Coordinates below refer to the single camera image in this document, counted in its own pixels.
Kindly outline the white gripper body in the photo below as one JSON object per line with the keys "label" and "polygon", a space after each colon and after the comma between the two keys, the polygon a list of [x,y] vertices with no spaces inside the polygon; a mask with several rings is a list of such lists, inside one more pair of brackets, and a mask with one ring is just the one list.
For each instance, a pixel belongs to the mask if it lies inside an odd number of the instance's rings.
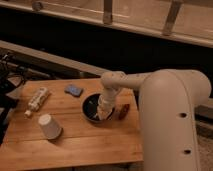
{"label": "white gripper body", "polygon": [[98,99],[98,107],[97,107],[97,115],[100,120],[106,120],[110,114],[113,112],[115,107],[115,99],[114,98],[106,98],[103,95],[99,96]]}

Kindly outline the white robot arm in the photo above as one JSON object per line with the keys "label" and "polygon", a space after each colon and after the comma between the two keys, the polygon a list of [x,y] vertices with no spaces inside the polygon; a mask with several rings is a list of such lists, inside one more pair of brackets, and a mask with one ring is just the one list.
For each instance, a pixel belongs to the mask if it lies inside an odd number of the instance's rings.
{"label": "white robot arm", "polygon": [[123,88],[139,92],[143,171],[201,171],[195,108],[208,100],[211,83],[197,70],[161,69],[151,73],[106,72],[98,116],[104,120]]}

